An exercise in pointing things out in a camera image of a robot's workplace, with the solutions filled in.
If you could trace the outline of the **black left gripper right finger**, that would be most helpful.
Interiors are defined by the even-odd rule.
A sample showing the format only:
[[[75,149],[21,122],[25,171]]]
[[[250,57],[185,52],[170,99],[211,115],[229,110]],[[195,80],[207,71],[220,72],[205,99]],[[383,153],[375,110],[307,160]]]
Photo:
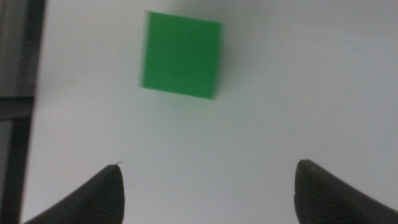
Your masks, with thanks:
[[[311,160],[298,162],[294,182],[300,223],[397,224],[397,211],[374,200]]]

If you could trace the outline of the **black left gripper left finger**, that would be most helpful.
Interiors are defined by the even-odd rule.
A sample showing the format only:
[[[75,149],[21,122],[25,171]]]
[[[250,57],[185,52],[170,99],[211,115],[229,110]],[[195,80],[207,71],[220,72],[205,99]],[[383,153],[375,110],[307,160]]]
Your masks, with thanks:
[[[122,224],[124,184],[117,164],[106,166],[61,201],[27,221],[28,224]]]

